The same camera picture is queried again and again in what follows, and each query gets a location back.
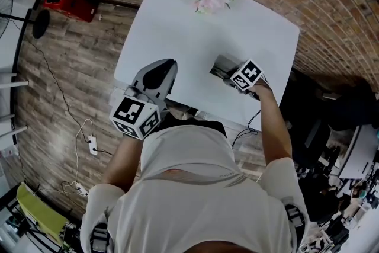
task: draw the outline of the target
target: electric fan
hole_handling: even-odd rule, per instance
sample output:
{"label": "electric fan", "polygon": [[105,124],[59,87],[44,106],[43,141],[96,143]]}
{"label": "electric fan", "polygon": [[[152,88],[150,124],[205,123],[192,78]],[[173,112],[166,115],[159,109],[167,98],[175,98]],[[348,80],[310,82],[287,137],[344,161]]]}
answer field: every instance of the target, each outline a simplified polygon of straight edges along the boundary
{"label": "electric fan", "polygon": [[0,0],[0,37],[4,34],[9,23],[9,19],[26,21],[33,25],[33,37],[40,38],[45,33],[50,22],[50,13],[48,10],[41,11],[36,20],[27,20],[12,16],[13,0]]}

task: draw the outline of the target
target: black pole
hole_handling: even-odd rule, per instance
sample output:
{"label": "black pole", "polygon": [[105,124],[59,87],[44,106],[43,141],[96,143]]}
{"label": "black pole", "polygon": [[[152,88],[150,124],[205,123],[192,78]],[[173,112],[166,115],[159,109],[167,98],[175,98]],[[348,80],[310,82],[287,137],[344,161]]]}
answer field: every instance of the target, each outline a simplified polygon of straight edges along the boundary
{"label": "black pole", "polygon": [[12,16],[12,15],[6,15],[6,14],[3,14],[3,13],[0,13],[0,17],[3,17],[3,18],[9,18],[9,19],[14,19],[14,20],[20,20],[20,21],[23,21],[23,22],[27,22],[27,23],[34,23],[34,21],[32,20],[27,20],[25,18],[20,18],[20,17],[16,17],[16,16]]}

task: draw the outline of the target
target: red machine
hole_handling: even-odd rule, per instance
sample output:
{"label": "red machine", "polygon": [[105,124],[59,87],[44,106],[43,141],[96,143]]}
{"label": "red machine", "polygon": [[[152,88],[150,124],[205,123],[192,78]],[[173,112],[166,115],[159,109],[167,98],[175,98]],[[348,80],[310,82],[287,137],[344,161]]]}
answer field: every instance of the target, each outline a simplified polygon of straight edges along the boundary
{"label": "red machine", "polygon": [[43,6],[89,23],[97,10],[97,4],[89,0],[44,0]]}

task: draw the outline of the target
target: white cube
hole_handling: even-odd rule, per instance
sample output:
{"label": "white cube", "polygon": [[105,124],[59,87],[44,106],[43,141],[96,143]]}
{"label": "white cube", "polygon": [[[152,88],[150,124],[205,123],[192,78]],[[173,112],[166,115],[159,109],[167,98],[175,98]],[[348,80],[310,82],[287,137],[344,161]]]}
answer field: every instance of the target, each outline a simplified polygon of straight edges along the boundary
{"label": "white cube", "polygon": [[246,91],[258,81],[262,74],[263,70],[252,59],[248,59],[230,79],[241,91]]}
{"label": "white cube", "polygon": [[119,95],[109,116],[117,130],[144,139],[160,123],[159,108],[137,98]]}

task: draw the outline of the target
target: white desk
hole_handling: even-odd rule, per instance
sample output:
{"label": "white desk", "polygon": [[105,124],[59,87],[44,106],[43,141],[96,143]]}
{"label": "white desk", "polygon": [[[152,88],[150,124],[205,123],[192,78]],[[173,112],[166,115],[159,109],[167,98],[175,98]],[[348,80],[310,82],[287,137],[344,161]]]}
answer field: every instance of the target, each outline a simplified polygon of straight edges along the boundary
{"label": "white desk", "polygon": [[[259,102],[210,74],[218,55],[252,58],[264,70],[278,102],[293,64],[299,29],[253,0],[231,10],[196,14],[194,0],[143,0],[126,38],[114,77],[130,84],[142,67],[173,58],[178,74],[168,98],[246,125]],[[261,129],[261,118],[252,123]]]}

